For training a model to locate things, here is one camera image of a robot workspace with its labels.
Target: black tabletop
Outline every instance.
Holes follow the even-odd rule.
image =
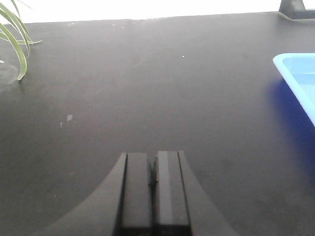
[[[183,150],[240,236],[315,234],[315,129],[272,63],[315,22],[275,12],[28,24],[28,72],[0,42],[0,235],[29,236],[121,152]]]

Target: plastic tray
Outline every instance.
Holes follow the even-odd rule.
[[[285,53],[273,61],[315,126],[315,53]]]

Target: green leaf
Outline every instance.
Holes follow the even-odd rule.
[[[11,0],[12,4],[14,5],[14,8],[16,10],[16,12],[18,13],[19,15],[19,18],[21,18],[21,15],[20,15],[20,12],[19,12],[19,9],[18,9],[18,6],[15,4],[15,1],[14,0]]]
[[[4,39],[5,41],[9,41],[8,37],[4,34],[0,32],[0,38]],[[22,44],[25,45],[25,41],[24,40],[17,40],[18,44]],[[36,44],[36,43],[40,43],[42,42],[42,40],[40,41],[29,41],[30,45]]]
[[[25,55],[20,47],[20,45],[18,44],[18,42],[16,41],[16,39],[14,38],[14,36],[11,34],[11,32],[3,25],[0,23],[0,30],[3,32],[3,34],[6,35],[6,37],[8,38],[8,40],[10,41],[10,43],[12,44],[19,62],[20,62],[20,73],[18,75],[18,77],[16,78],[17,80],[21,80],[23,78],[23,76],[25,76],[26,74],[26,70],[27,70],[27,63],[26,63],[26,58]]]
[[[11,20],[8,20],[12,26],[18,30],[20,35],[23,37],[25,41],[26,48],[28,50],[28,56],[30,55],[30,46],[29,46],[29,38],[27,37],[29,34],[27,31],[25,31],[25,26],[22,23],[21,19],[17,17],[13,12],[11,12],[8,8],[6,8],[1,2],[0,2],[0,9],[2,11],[0,14],[7,19],[9,17]]]

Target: white speck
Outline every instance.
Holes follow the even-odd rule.
[[[73,118],[73,115],[68,115],[68,116],[67,116],[67,121],[72,120],[72,118]]]

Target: black object base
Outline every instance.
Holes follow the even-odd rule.
[[[315,19],[315,10],[306,10],[303,0],[282,0],[279,12],[294,20]]]

